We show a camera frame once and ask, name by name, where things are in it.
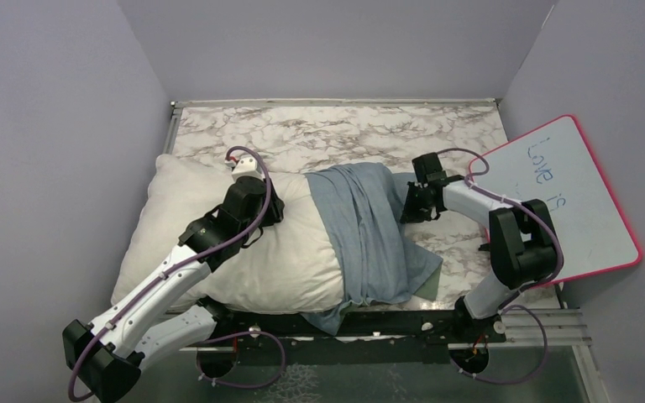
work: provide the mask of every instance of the floor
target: floor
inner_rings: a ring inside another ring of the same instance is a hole
[[[259,151],[273,172],[308,172],[330,165],[381,162],[393,172],[412,170],[412,159],[430,151],[465,147],[478,152],[507,141],[493,102],[417,105],[216,105],[185,107],[171,153],[225,169],[234,145]],[[471,156],[442,158],[444,169],[465,174]],[[398,306],[371,309],[452,309],[490,271],[482,228],[455,212],[436,222],[407,226],[406,235],[444,258],[436,301],[413,297]],[[558,307],[554,289],[530,290],[519,302]]]

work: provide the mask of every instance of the wall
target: wall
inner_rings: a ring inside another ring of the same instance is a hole
[[[578,116],[645,252],[645,1],[560,0],[501,103],[506,132]],[[612,401],[645,401],[645,257],[566,285]]]
[[[60,332],[108,305],[169,113],[114,0],[0,1],[0,402],[67,400]]]
[[[502,97],[555,0],[119,0],[178,101]]]

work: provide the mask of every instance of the blue cloth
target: blue cloth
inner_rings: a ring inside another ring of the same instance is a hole
[[[382,164],[335,165],[306,174],[343,271],[343,302],[332,310],[302,315],[336,334],[340,312],[372,301],[408,301],[442,262],[404,237],[399,223],[413,174],[392,174]]]

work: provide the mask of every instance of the white pillow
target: white pillow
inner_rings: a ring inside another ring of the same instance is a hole
[[[176,244],[189,222],[223,201],[231,175],[193,160],[163,154],[149,184],[124,256],[112,303],[123,299]],[[343,276],[323,220],[300,174],[271,174],[286,207],[283,222],[264,229],[248,249],[224,262],[173,308],[211,296],[234,309],[258,313],[326,311],[343,299]],[[256,231],[252,238],[258,236]]]

